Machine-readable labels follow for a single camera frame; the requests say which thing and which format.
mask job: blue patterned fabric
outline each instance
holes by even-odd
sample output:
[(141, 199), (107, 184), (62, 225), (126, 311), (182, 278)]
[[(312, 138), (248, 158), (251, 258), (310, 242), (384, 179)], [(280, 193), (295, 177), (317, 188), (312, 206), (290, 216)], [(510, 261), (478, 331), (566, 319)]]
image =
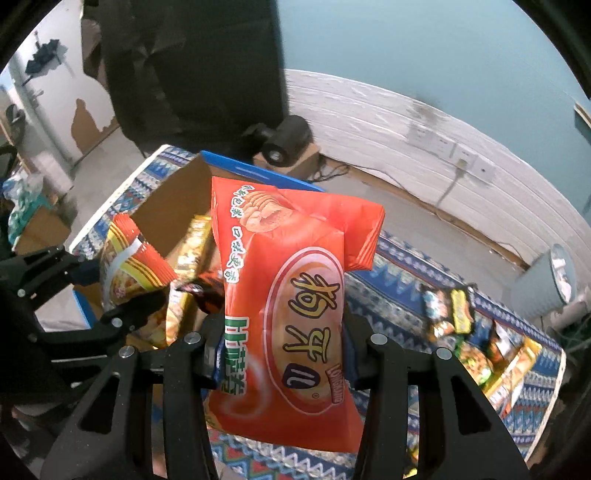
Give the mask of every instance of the blue patterned fabric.
[[(116, 213), (134, 212), (162, 181), (194, 158), (194, 154), (176, 147), (168, 147), (157, 155), (102, 217), (86, 228), (86, 235), (74, 246), (73, 252), (94, 257), (100, 251)], [(421, 284), (453, 287), (463, 282), (461, 277), (429, 256), (383, 232), (378, 241), (373, 269), (346, 274), (345, 287), (350, 308), (367, 318), (374, 331), (387, 335), (405, 348), (431, 352), (433, 345), (426, 342), (423, 334)], [(507, 327), (512, 335), (527, 335), (543, 346), (533, 369), (525, 376), (524, 387), (514, 408), (503, 419), (526, 458), (545, 427), (560, 387), (564, 374), (563, 351), (547, 335), (478, 292), (476, 328), (493, 320)], [(447, 341), (450, 342), (448, 346), (453, 348), (453, 338)], [(369, 395), (357, 391), (352, 391), (352, 395), (360, 414), (365, 417)], [(418, 391), (415, 387), (409, 388), (408, 403), (407, 443), (413, 447), (418, 442), (419, 425)], [(260, 472), (261, 466), (267, 469), (265, 479), (287, 476), (295, 480), (346, 480), (353, 475), (355, 455), (352, 454), (270, 445), (214, 431), (210, 433), (210, 439), (214, 453), (221, 461), (231, 465), (233, 460), (230, 457), (235, 460), (239, 454), (241, 466), (237, 467), (237, 471), (257, 480), (259, 476), (252, 472)]]

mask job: orange chip bag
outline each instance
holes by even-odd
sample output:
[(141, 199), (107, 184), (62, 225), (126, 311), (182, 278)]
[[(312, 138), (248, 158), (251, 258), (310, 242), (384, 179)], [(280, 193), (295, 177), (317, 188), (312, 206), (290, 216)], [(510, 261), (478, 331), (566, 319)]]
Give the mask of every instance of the orange chip bag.
[[(103, 309), (108, 311), (133, 297), (164, 288), (177, 278), (164, 258), (141, 235), (126, 213), (118, 213), (107, 232), (100, 256)], [(166, 306), (134, 332), (159, 348), (166, 347)]]
[(213, 427), (262, 442), (356, 452), (343, 380), (343, 272), (369, 270), (381, 205), (218, 177), (212, 227), (226, 290), (225, 379)]

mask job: wall switch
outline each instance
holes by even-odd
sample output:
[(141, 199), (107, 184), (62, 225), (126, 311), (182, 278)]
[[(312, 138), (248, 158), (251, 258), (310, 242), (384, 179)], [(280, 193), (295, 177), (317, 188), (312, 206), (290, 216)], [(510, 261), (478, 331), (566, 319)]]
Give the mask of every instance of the wall switch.
[(456, 143), (451, 138), (434, 133), (428, 150), (439, 158), (449, 161), (449, 157), (452, 154), (455, 145)]
[(468, 165), (467, 171), (477, 179), (491, 184), (495, 179), (496, 166), (490, 160), (487, 160), (480, 155), (475, 155), (472, 164)]
[(461, 143), (458, 143), (456, 144), (456, 148), (453, 149), (449, 161), (458, 168), (462, 168), (461, 165), (466, 165), (466, 168), (464, 168), (464, 170), (468, 170), (470, 166), (474, 163), (476, 157), (476, 152), (473, 152), (472, 150), (466, 148), (466, 146), (462, 145)]
[(433, 130), (429, 130), (419, 124), (412, 123), (408, 130), (407, 140), (408, 143), (413, 147), (422, 148), (423, 150), (429, 150), (431, 145), (431, 139), (435, 133)]

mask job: teal wall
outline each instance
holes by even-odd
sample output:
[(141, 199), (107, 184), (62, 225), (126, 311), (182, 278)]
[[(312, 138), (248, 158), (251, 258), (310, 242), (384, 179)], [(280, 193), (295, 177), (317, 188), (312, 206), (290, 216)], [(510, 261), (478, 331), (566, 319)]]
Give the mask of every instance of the teal wall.
[(285, 66), (377, 85), (464, 120), (533, 166), (591, 223), (585, 97), (512, 0), (278, 0)]

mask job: oval logo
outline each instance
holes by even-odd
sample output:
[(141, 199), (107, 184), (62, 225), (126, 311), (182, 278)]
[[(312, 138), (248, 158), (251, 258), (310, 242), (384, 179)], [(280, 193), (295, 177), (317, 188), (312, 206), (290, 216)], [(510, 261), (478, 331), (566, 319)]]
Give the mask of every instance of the oval logo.
[(314, 388), (320, 383), (320, 374), (304, 365), (289, 364), (283, 372), (282, 383), (285, 387), (296, 390)]
[(264, 314), (264, 343), (272, 383), (305, 414), (343, 401), (341, 321), (343, 269), (328, 250), (294, 254), (275, 277)]

